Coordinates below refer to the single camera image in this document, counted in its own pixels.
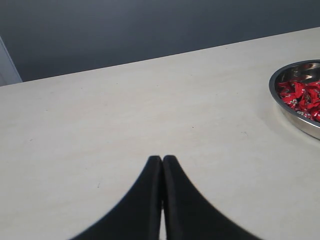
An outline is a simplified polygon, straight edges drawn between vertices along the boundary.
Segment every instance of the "bowl rim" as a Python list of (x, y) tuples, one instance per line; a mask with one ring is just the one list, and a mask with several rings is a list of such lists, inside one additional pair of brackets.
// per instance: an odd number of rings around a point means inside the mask
[(300, 64), (311, 64), (311, 63), (317, 63), (320, 64), (320, 59), (314, 59), (314, 60), (305, 60), (305, 61), (298, 61), (298, 62), (294, 62), (291, 64), (288, 64), (280, 69), (278, 69), (270, 78), (269, 81), (269, 90), (270, 93), (272, 95), (272, 97), (274, 98), (274, 100), (284, 109), (286, 110), (288, 113), (292, 114), (293, 116), (296, 116), (297, 118), (299, 118), (300, 120), (302, 120), (303, 122), (306, 122), (308, 124), (314, 125), (318, 128), (320, 128), (320, 122), (317, 121), (312, 121), (304, 116), (301, 116), (300, 114), (296, 113), (296, 111), (294, 111), (293, 109), (291, 109), (287, 104), (284, 103), (284, 101), (282, 101), (282, 99), (279, 97), (278, 93), (276, 92), (276, 79), (277, 77), (285, 70), (292, 68), (294, 66), (300, 65)]

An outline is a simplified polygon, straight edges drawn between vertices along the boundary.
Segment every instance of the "metal bowl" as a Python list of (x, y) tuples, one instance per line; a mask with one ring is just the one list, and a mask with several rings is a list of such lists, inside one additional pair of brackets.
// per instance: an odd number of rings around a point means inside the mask
[(286, 118), (298, 129), (303, 132), (320, 139), (320, 122), (312, 121), (304, 116), (299, 115), (288, 105), (286, 105), (279, 97), (279, 87), (277, 83), (286, 82), (292, 78), (298, 77), (300, 82), (311, 83), (320, 80), (320, 59), (300, 61), (289, 64), (276, 71), (269, 82), (269, 89), (281, 106), (281, 111)]

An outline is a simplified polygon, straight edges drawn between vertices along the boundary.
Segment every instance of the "table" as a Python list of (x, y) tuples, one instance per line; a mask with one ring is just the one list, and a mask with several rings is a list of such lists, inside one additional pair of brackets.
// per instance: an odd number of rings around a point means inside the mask
[(258, 237), (317, 239), (320, 142), (268, 83), (318, 59), (319, 39), (313, 28), (0, 87), (0, 239), (71, 238), (166, 154)]

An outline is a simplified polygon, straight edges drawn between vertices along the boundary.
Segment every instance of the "red candy wrapper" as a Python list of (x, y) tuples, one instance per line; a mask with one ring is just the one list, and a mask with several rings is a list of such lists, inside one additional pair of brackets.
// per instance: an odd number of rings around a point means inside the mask
[(320, 122), (320, 80), (311, 83), (302, 80), (295, 77), (279, 82), (279, 97), (299, 115)]

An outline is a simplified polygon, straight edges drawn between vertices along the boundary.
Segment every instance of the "white table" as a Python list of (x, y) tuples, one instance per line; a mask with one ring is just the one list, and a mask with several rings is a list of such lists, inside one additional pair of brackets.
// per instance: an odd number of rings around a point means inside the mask
[(253, 234), (318, 239), (320, 142), (268, 83), (318, 59), (319, 40), (314, 28), (0, 87), (0, 239), (71, 238), (166, 154)]

